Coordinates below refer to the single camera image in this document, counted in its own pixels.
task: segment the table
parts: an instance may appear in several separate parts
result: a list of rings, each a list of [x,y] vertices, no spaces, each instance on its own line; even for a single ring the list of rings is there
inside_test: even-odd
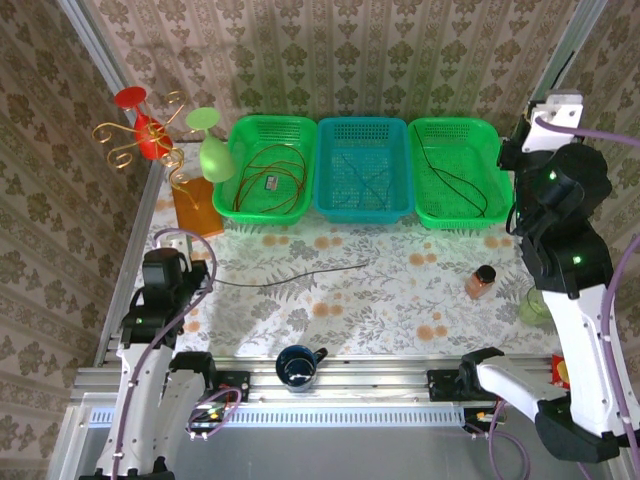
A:
[[[187,170],[198,170],[199,144],[184,144]],[[165,181],[151,221],[157,231],[177,226]],[[518,306],[532,279],[513,237],[496,225],[482,231],[427,230],[416,215],[395,225],[330,224],[310,209],[294,226],[240,225],[210,237],[216,283],[187,317],[178,350],[214,356],[273,356],[287,345],[326,347],[342,355],[461,355],[496,346],[507,353],[560,351],[549,323],[523,324]],[[194,242],[194,257],[206,258]],[[313,270],[275,287],[258,287]],[[497,271],[496,285],[471,300],[465,279],[481,264]],[[138,278],[137,285],[142,283]]]

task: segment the basket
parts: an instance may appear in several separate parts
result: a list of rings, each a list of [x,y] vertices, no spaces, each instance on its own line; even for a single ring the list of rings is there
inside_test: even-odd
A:
[[[413,211],[407,124],[325,118],[318,124],[314,206],[332,223],[394,223]]]
[[[316,123],[304,117],[251,115],[239,120],[229,139],[236,173],[226,182],[217,184],[213,193],[213,203],[218,212],[238,223],[293,225],[300,220],[311,204],[316,132]],[[285,203],[295,197],[298,190],[291,177],[268,174],[257,179],[243,198],[239,210],[235,211],[234,199],[249,163],[261,167],[278,161],[289,162],[280,163],[281,168],[302,179],[302,168],[292,165],[302,165],[298,152],[304,159],[306,178],[297,200]]]
[[[496,165],[495,128],[475,118],[420,118],[409,125],[409,142],[416,211],[425,227],[481,229],[506,220],[513,193]]]

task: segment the red object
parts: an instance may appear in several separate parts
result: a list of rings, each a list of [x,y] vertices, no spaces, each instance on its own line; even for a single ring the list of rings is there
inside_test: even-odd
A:
[[[569,389],[569,383],[565,381],[567,367],[564,362],[564,357],[560,355],[551,356],[551,383],[556,387],[562,387]]]
[[[142,155],[148,160],[158,160],[166,155],[173,147],[171,138],[165,132],[164,127],[154,118],[145,115],[140,110],[140,104],[147,98],[147,92],[142,87],[128,87],[120,90],[113,101],[125,110],[133,108],[136,111],[136,142]]]

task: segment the green plastic basket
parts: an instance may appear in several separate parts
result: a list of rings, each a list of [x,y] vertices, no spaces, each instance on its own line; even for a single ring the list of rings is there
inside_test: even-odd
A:
[[[481,229],[506,220],[513,190],[507,173],[496,166],[500,138],[490,124],[475,118],[420,118],[409,124],[409,144],[416,211],[425,227]]]
[[[231,131],[229,149],[236,165],[236,173],[226,182],[217,184],[213,192],[213,204],[221,215],[238,223],[293,225],[307,211],[311,204],[313,190],[313,172],[315,167],[317,125],[313,120],[304,117],[251,115],[239,120]],[[244,167],[251,162],[255,166],[266,166],[276,161],[285,160],[300,163],[295,150],[287,147],[275,147],[258,153],[271,145],[288,145],[298,150],[305,161],[306,181],[304,190],[291,208],[291,203],[282,205],[269,212],[263,210],[280,205],[295,195],[297,185],[286,175],[271,175],[271,182],[266,184],[266,177],[260,179],[242,201],[240,211],[233,210],[233,201],[238,191]],[[296,167],[291,171],[300,178]]]

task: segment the small label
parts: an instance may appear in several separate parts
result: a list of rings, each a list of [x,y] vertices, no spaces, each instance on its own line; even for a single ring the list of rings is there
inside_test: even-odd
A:
[[[278,189],[278,177],[275,175],[269,175],[267,177],[267,181],[264,184],[264,189],[275,192]]]

